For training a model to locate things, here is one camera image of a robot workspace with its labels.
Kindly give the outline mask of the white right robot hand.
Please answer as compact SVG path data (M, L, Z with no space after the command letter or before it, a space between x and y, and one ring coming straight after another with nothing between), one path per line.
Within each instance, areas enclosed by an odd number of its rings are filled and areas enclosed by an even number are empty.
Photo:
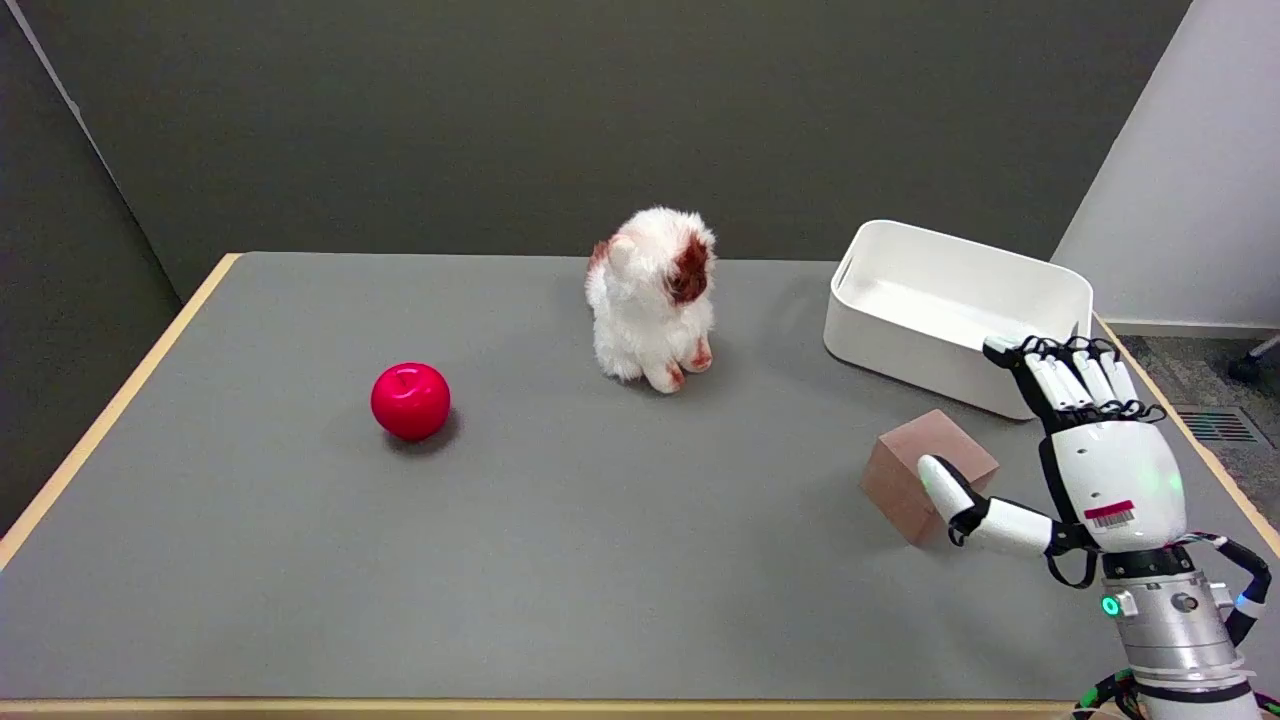
M982 352L1011 373L1044 429L1039 461L1057 516L986 497L927 454L916 473L954 544L1048 562L1082 550L1091 584L1100 557L1161 550L1185 534L1181 473L1158 428L1166 413L1140 400L1115 343L989 336Z

